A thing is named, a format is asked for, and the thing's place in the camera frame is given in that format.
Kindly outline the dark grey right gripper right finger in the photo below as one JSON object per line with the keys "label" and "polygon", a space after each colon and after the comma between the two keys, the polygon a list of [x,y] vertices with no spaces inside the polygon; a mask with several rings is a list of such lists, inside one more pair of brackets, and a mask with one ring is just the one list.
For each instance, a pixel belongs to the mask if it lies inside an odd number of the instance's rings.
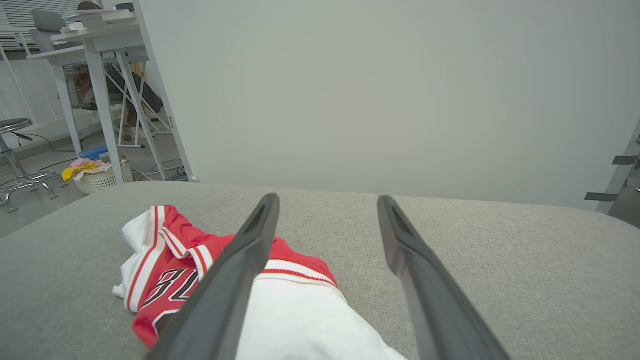
{"label": "dark grey right gripper right finger", "polygon": [[453,276],[389,195],[377,200],[382,245],[402,283],[421,360],[510,360]]}

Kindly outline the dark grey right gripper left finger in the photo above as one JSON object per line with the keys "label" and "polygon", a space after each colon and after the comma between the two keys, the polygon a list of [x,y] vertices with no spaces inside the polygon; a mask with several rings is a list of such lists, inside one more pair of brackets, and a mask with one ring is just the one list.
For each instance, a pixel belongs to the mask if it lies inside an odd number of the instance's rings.
{"label": "dark grey right gripper left finger", "polygon": [[250,293],[270,258],[279,214],[278,194],[259,200],[146,360],[235,360]]}

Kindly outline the red and white basketball jersey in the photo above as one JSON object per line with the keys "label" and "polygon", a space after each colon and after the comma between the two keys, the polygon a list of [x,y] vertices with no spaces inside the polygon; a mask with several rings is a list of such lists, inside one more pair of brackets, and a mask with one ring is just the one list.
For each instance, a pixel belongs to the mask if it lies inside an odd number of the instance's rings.
{"label": "red and white basketball jersey", "polygon": [[[152,348],[233,235],[206,234],[173,205],[153,206],[122,228],[133,255],[112,290],[135,313],[132,329]],[[352,309],[320,258],[273,240],[254,280],[236,360],[406,360]]]}

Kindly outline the white woven laundry basket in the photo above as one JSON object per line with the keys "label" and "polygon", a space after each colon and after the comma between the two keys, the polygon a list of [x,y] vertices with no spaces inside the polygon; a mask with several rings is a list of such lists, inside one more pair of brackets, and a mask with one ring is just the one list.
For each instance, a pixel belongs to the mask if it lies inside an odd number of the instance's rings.
{"label": "white woven laundry basket", "polygon": [[[82,176],[76,175],[72,179],[72,182],[85,195],[95,194],[119,184],[115,177],[114,171],[111,169],[110,163],[102,166],[101,169],[105,169],[105,171],[98,171],[98,169],[94,169],[90,170],[89,172],[85,171]],[[121,160],[121,170],[123,183],[131,183],[134,181],[130,160]]]}

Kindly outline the yellow cloth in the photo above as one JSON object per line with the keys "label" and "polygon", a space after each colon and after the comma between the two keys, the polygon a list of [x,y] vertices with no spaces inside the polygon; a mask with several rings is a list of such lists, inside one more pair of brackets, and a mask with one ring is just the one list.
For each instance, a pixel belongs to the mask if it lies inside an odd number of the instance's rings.
{"label": "yellow cloth", "polygon": [[90,168],[89,166],[68,167],[64,169],[64,171],[62,171],[61,178],[64,182],[68,183],[73,180],[73,178],[76,178],[78,176],[82,177],[82,174],[86,173],[87,171],[93,171],[100,168],[101,167]]}

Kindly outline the white partition panel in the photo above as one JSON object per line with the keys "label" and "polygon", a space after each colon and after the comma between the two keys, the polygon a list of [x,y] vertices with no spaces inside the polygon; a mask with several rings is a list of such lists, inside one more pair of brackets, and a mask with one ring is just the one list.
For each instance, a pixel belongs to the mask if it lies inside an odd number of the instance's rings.
{"label": "white partition panel", "polygon": [[202,183],[594,211],[640,0],[137,0]]}

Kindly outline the white desk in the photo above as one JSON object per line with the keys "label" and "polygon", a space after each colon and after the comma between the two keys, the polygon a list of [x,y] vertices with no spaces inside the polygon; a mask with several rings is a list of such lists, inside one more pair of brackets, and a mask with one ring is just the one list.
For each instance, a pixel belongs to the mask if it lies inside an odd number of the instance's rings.
{"label": "white desk", "polygon": [[114,136],[114,121],[112,118],[108,85],[106,84],[108,75],[105,72],[105,59],[103,59],[104,53],[111,53],[112,57],[110,57],[109,60],[116,60],[116,63],[119,64],[122,78],[125,81],[125,88],[123,90],[124,100],[130,100],[134,105],[137,119],[147,137],[147,148],[151,150],[153,159],[157,164],[158,173],[160,173],[163,181],[167,182],[169,178],[166,176],[165,169],[160,160],[149,127],[150,121],[147,120],[146,113],[143,109],[144,89],[137,88],[130,68],[130,64],[132,63],[147,62],[150,60],[142,37],[137,14],[135,13],[135,19],[126,22],[111,23],[103,27],[62,33],[52,36],[51,40],[53,42],[63,43],[82,43],[81,46],[62,48],[60,50],[27,56],[29,60],[46,60],[51,65],[54,71],[55,84],[61,96],[66,125],[70,132],[76,153],[80,152],[80,142],[78,130],[74,123],[70,97],[64,84],[66,81],[64,66],[86,63],[94,91],[94,99],[96,101],[100,123],[102,125],[103,136],[105,137],[106,147],[109,151],[108,154],[110,159],[115,163],[113,172],[118,184],[124,184],[120,160],[121,155],[119,154],[119,146]]}

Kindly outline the chrome stool with dark seat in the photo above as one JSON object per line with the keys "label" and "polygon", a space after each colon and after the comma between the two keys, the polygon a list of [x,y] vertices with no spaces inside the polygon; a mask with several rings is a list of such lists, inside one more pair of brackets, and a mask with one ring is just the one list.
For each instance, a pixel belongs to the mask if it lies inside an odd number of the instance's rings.
{"label": "chrome stool with dark seat", "polygon": [[0,157],[7,163],[8,168],[13,174],[12,179],[0,183],[0,207],[5,207],[9,214],[18,210],[12,203],[12,194],[17,191],[29,189],[31,192],[34,192],[43,188],[49,192],[50,199],[55,199],[58,198],[58,194],[55,193],[48,182],[57,181],[60,183],[60,187],[69,185],[69,183],[64,182],[61,174],[55,171],[41,170],[27,172],[14,149],[5,141],[5,135],[14,135],[18,138],[28,140],[29,137],[23,136],[19,131],[29,128],[33,124],[33,121],[29,118],[0,120]]}

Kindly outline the white paper stack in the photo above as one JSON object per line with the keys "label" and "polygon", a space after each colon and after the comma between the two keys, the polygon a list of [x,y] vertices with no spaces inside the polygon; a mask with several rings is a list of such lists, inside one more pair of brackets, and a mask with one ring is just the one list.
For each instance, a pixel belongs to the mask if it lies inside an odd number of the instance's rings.
{"label": "white paper stack", "polygon": [[126,22],[137,18],[130,9],[89,9],[74,11],[74,15],[67,18],[71,31],[90,28],[100,28],[106,25]]}

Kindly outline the grey laptop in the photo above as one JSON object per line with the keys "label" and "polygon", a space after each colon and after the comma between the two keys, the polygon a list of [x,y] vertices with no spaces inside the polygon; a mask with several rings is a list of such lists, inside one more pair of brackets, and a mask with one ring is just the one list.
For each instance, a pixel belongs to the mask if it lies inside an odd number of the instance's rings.
{"label": "grey laptop", "polygon": [[39,31],[59,34],[67,26],[61,14],[42,9],[32,9],[30,12],[34,27]]}

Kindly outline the grey post with black tape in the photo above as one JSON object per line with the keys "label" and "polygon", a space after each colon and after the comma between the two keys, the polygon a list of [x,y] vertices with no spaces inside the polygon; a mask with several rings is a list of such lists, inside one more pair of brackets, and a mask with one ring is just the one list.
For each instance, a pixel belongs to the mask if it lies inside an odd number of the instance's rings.
{"label": "grey post with black tape", "polygon": [[605,215],[610,213],[638,161],[640,161],[640,119],[631,133],[625,151],[622,155],[615,156],[612,161],[614,173],[606,190],[603,193],[586,193],[585,195],[586,201],[597,203],[596,213]]}

